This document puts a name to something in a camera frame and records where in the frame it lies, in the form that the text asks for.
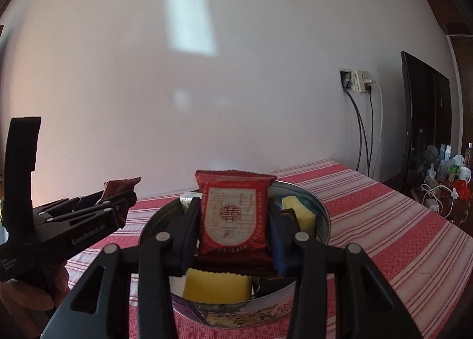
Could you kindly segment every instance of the yellow snack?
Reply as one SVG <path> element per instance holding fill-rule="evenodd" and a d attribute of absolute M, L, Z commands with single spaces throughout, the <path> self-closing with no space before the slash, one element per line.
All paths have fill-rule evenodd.
<path fill-rule="evenodd" d="M 183 298 L 197 303 L 239 303 L 251 298 L 250 276 L 189 268 Z"/>
<path fill-rule="evenodd" d="M 309 235 L 315 234 L 315 214 L 303 205 L 297 196 L 287 196 L 282 200 L 282 209 L 292 208 L 296 213 L 297 222 L 300 230 L 307 232 Z"/>

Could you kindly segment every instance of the white mug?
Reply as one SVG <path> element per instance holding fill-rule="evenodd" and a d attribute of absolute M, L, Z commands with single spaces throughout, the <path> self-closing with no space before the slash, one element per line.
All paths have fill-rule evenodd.
<path fill-rule="evenodd" d="M 460 180 L 465 180 L 467 183 L 469 183 L 471 178 L 472 178 L 471 169 L 469 169 L 467 167 L 460 167 L 460 171 L 458 173 L 458 178 Z"/>

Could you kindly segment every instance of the screw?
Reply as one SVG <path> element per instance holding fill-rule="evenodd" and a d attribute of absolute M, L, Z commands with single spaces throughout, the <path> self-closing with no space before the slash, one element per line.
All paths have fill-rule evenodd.
<path fill-rule="evenodd" d="M 295 235 L 297 241 L 307 241 L 309 240 L 309 234 L 307 232 L 298 232 Z"/>
<path fill-rule="evenodd" d="M 105 247 L 103 247 L 103 251 L 106 253 L 106 254 L 113 254 L 114 252 L 116 252 L 118 249 L 118 246 L 116 244 L 107 244 Z"/>
<path fill-rule="evenodd" d="M 169 239 L 171 239 L 171 235 L 166 231 L 162 231 L 156 235 L 157 241 L 168 241 Z"/>
<path fill-rule="evenodd" d="M 350 243 L 348 245 L 348 252 L 352 254 L 359 254 L 361 252 L 361 247 L 358 244 Z"/>

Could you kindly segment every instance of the red bag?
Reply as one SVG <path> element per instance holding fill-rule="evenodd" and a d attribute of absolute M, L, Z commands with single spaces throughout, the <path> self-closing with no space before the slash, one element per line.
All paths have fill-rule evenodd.
<path fill-rule="evenodd" d="M 197 171 L 203 193 L 199 259 L 237 264 L 271 261 L 266 247 L 268 187 L 275 176 Z"/>
<path fill-rule="evenodd" d="M 465 180 L 455 180 L 452 187 L 456 188 L 460 200 L 467 202 L 470 199 L 470 190 L 468 189 L 468 184 Z"/>

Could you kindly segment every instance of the finger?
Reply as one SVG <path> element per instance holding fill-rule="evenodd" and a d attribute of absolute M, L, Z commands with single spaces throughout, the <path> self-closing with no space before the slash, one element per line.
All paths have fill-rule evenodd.
<path fill-rule="evenodd" d="M 41 329 L 27 309 L 16 304 L 9 295 L 2 293 L 1 299 L 5 309 L 27 338 L 37 338 L 41 335 Z"/>
<path fill-rule="evenodd" d="M 32 310 L 49 311 L 54 307 L 53 298 L 46 292 L 19 280 L 9 280 L 2 285 L 5 293 L 20 306 Z"/>
<path fill-rule="evenodd" d="M 54 296 L 54 306 L 56 308 L 59 307 L 59 305 L 62 303 L 62 301 L 66 298 L 66 296 L 69 294 L 70 288 L 67 287 L 67 289 L 63 292 L 56 292 L 56 295 Z"/>
<path fill-rule="evenodd" d="M 59 292 L 65 292 L 68 289 L 69 272 L 64 266 L 59 266 L 54 275 L 54 285 Z"/>

